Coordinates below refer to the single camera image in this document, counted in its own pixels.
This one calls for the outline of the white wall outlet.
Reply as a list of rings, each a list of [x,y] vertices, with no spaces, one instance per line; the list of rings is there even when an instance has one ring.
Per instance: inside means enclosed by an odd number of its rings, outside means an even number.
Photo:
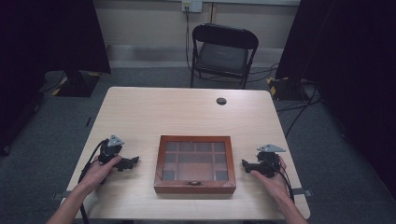
[[[183,0],[181,2],[183,12],[201,13],[203,11],[203,2],[197,0]]]

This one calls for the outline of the wooden box with glass lid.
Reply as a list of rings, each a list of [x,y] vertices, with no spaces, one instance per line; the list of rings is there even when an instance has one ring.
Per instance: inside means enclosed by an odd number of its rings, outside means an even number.
[[[233,194],[231,137],[162,135],[153,187],[168,194]]]

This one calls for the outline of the grey table side bracket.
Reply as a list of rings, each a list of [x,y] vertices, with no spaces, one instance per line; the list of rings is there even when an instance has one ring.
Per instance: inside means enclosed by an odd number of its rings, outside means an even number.
[[[311,197],[313,195],[310,189],[297,188],[292,189],[292,192],[294,195],[304,195],[305,197]]]
[[[62,192],[55,193],[52,197],[52,200],[53,201],[61,201],[63,198],[67,198],[70,193],[71,193],[70,190],[64,190]]]

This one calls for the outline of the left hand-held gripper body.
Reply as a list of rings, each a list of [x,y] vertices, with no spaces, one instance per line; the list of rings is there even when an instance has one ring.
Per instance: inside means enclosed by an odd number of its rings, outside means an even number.
[[[114,134],[105,139],[100,147],[100,155],[98,157],[99,162],[106,164],[111,161],[120,153],[123,144],[124,141]]]

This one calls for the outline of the black stand base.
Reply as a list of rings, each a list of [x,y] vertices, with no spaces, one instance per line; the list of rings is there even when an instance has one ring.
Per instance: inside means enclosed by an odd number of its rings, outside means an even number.
[[[306,101],[308,96],[301,82],[294,82],[288,78],[267,78],[269,92],[279,101]]]
[[[66,78],[54,91],[54,96],[89,98],[101,77],[96,73],[78,70],[66,70],[65,74]]]

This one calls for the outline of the black folding chair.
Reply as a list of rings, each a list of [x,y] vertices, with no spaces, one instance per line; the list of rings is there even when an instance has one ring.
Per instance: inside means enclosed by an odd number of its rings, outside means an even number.
[[[191,87],[195,73],[230,77],[240,80],[244,89],[259,39],[246,29],[204,23],[192,30],[193,52]]]

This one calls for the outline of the person's right hand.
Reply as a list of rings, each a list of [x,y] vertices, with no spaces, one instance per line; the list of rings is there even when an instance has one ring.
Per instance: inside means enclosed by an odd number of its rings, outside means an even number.
[[[280,171],[271,178],[268,178],[258,171],[251,171],[250,173],[255,176],[263,185],[267,193],[278,203],[293,203],[289,195],[289,190],[285,179],[282,177],[285,174],[286,164],[282,158],[280,159]]]

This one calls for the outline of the person's left hand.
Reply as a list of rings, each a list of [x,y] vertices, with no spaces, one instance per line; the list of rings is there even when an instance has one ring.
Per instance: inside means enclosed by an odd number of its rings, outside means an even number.
[[[113,170],[113,166],[119,163],[121,156],[116,156],[106,164],[95,161],[89,167],[87,173],[78,183],[86,192],[91,192],[96,188]]]

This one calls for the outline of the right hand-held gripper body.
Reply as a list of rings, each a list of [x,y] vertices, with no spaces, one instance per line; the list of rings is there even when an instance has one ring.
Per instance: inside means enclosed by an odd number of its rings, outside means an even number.
[[[258,147],[257,159],[261,167],[260,173],[266,177],[273,177],[280,171],[280,159],[278,152],[285,152],[285,149],[272,144]]]

